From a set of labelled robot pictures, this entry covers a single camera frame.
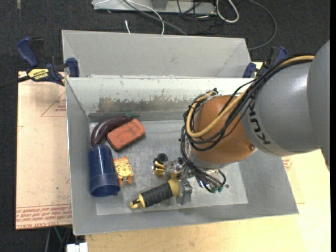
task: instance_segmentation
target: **red brick eraser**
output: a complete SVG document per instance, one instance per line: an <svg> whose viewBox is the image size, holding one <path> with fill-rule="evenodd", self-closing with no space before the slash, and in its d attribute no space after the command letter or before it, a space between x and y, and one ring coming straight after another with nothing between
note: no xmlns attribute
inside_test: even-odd
<svg viewBox="0 0 336 252"><path fill-rule="evenodd" d="M145 128L137 119L117 127L107 134L107 141L114 150L120 150L145 134Z"/></svg>

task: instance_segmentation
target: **blue plastic cup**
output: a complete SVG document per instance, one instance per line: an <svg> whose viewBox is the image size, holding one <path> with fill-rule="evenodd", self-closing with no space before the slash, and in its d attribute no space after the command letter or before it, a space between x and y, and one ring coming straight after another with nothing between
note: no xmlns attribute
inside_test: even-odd
<svg viewBox="0 0 336 252"><path fill-rule="evenodd" d="M90 193L94 197L116 195L120 190L113 157L107 145L95 145L89 151Z"/></svg>

